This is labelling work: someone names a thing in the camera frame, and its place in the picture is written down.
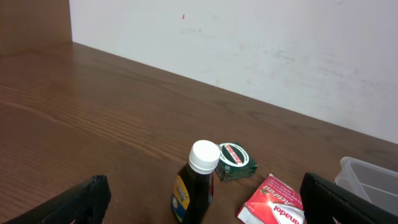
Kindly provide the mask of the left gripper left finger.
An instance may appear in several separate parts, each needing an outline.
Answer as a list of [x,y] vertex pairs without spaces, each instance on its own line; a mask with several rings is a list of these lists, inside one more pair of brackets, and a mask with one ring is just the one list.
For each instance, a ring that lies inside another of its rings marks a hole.
[[94,175],[6,224],[101,224],[111,201],[105,175]]

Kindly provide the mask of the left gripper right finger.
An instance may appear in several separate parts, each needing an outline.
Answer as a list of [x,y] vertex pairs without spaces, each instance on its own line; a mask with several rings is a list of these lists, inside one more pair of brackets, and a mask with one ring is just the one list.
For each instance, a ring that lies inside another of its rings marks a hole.
[[307,172],[300,187],[307,224],[397,224],[397,216],[316,173]]

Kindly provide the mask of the red Panadol box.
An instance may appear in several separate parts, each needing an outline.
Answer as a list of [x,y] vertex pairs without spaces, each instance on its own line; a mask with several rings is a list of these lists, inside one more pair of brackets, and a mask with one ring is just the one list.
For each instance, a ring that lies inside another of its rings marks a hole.
[[237,218],[245,224],[303,224],[305,221],[300,194],[272,174],[243,204]]

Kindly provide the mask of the green Zam-Buk box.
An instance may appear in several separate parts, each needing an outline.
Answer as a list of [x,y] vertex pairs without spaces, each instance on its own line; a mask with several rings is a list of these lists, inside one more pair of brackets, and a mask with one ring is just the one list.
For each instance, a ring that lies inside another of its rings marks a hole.
[[225,142],[218,145],[220,159],[215,169],[222,182],[248,178],[257,170],[257,162],[238,142]]

